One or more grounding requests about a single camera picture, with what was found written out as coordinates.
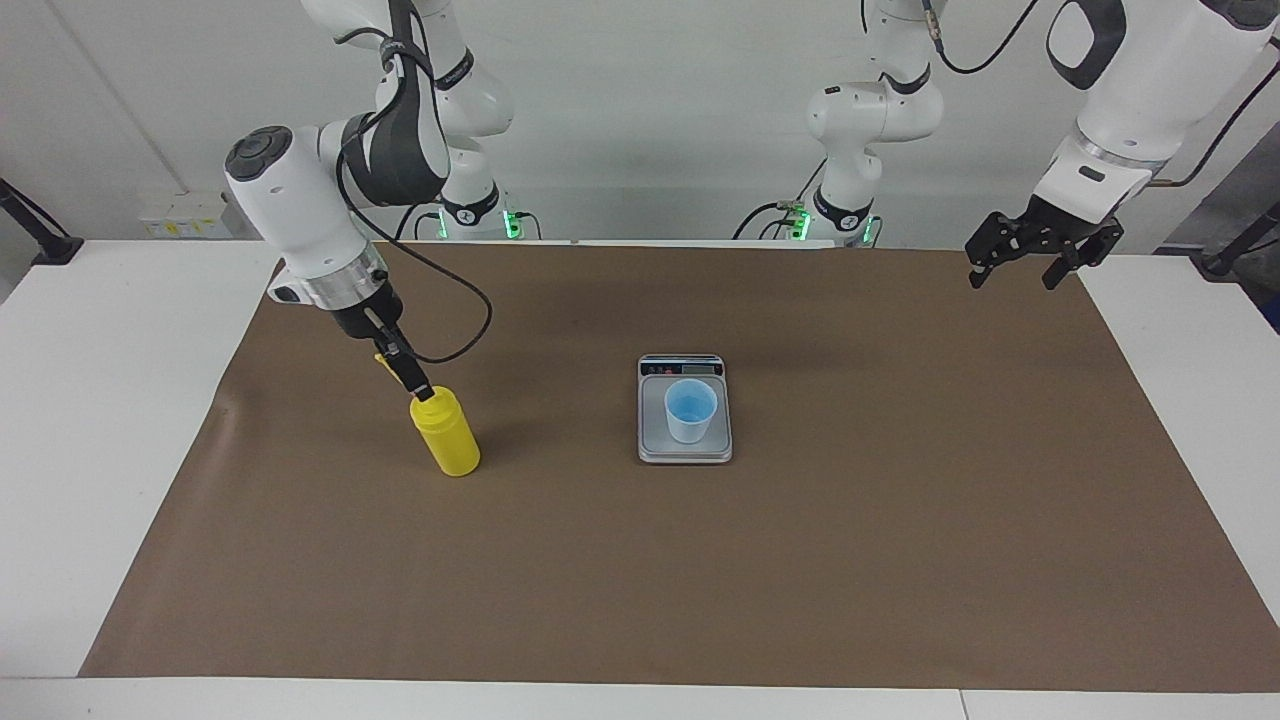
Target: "table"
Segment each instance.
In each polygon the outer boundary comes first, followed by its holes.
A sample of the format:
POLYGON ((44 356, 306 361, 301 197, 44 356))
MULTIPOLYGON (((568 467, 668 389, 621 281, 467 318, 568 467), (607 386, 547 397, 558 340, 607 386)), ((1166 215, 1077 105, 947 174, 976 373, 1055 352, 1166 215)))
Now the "table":
MULTIPOLYGON (((0 306, 0 676, 55 678, 0 682, 0 716, 197 705, 274 716, 302 703, 335 717, 1280 716, 1280 696, 56 679, 92 643, 274 263, 261 243, 95 242, 0 306), (113 416, 119 404, 143 411, 113 416)), ((1280 338, 1235 288, 1203 283, 1180 259, 1115 258, 1083 278, 1277 616, 1280 447, 1267 420, 1280 338)))

